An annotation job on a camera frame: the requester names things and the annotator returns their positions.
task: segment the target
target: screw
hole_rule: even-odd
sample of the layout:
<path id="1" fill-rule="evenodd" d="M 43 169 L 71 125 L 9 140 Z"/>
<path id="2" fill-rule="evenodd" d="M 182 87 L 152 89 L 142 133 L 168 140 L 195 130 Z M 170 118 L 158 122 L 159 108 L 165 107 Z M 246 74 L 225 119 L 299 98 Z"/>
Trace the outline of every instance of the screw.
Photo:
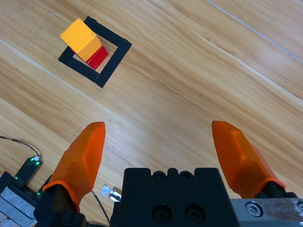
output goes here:
<path id="1" fill-rule="evenodd" d="M 300 212 L 303 212 L 303 202 L 298 202 L 297 206 L 298 206 Z"/>
<path id="2" fill-rule="evenodd" d="M 255 217 L 262 216 L 262 208 L 256 203 L 253 203 L 253 202 L 247 203 L 246 204 L 246 210 L 252 216 L 255 216 Z"/>
<path id="3" fill-rule="evenodd" d="M 156 206 L 152 211 L 152 219 L 159 225 L 169 223 L 171 217 L 170 208 L 164 204 Z"/>
<path id="4" fill-rule="evenodd" d="M 185 210 L 185 216 L 193 225 L 202 224 L 205 220 L 205 212 L 197 204 L 189 205 Z"/>

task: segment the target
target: red block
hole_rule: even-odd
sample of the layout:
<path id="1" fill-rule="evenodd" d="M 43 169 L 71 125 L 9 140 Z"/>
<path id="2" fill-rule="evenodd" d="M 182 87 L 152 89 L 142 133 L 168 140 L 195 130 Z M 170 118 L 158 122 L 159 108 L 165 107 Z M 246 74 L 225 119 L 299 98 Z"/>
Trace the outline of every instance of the red block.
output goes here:
<path id="1" fill-rule="evenodd" d="M 86 63 L 92 67 L 94 70 L 98 68 L 98 66 L 104 61 L 104 59 L 108 56 L 108 53 L 104 46 L 101 46 L 97 52 L 95 52 Z"/>

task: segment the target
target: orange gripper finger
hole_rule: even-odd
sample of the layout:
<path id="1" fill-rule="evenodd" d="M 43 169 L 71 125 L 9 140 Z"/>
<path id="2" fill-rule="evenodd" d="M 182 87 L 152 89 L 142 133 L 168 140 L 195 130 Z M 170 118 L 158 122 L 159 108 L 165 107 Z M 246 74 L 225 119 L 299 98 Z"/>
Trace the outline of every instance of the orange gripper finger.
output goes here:
<path id="1" fill-rule="evenodd" d="M 82 198 L 91 192 L 100 167 L 105 140 L 104 122 L 91 123 L 64 152 L 46 189 L 60 184 L 69 193 L 77 212 Z"/>
<path id="2" fill-rule="evenodd" d="M 214 121 L 212 128 L 221 168 L 235 193 L 242 198 L 254 198 L 270 181 L 286 188 L 241 130 L 221 121 Z"/>

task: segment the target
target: stacked blocks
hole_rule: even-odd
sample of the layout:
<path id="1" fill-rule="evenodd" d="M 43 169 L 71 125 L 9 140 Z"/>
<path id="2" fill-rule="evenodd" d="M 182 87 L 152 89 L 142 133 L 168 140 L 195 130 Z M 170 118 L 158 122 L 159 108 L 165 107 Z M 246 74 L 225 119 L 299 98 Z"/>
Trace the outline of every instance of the stacked blocks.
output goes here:
<path id="1" fill-rule="evenodd" d="M 75 20 L 60 37 L 94 70 L 108 56 L 97 35 L 81 19 Z"/>

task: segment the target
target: black square outline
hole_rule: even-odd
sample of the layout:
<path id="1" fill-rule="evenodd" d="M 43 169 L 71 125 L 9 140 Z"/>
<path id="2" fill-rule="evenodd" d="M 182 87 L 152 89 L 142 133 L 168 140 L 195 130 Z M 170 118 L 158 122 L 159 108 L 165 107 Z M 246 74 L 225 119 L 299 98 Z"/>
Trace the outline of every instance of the black square outline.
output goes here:
<path id="1" fill-rule="evenodd" d="M 85 76 L 86 78 L 90 79 L 91 81 L 99 85 L 101 88 L 103 88 L 106 82 L 109 80 L 110 76 L 113 74 L 115 69 L 118 67 L 118 65 L 128 52 L 129 48 L 131 48 L 132 44 L 126 39 L 112 32 L 108 28 L 99 24 L 91 17 L 87 17 L 84 20 L 84 23 L 94 33 L 98 34 L 102 38 L 106 39 L 107 41 L 111 42 L 113 45 L 118 47 L 112 57 L 109 59 L 108 63 L 105 65 L 104 69 L 99 74 L 91 67 L 73 58 L 74 52 L 69 46 L 65 49 L 65 51 L 63 51 L 58 60 L 66 66 L 70 67 L 71 69 L 75 70 L 76 72 L 80 73 L 81 75 Z"/>

